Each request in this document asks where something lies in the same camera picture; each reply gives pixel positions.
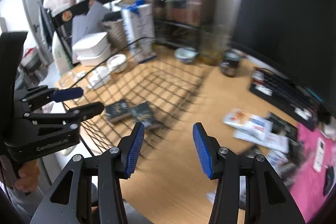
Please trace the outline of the person left hand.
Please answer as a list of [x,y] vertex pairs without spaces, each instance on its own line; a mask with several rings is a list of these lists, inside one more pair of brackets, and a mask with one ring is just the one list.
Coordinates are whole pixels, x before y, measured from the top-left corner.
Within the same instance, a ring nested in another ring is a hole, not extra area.
[[35,191],[39,184],[40,173],[41,169],[37,160],[25,162],[18,171],[19,178],[15,182],[16,189],[23,193]]

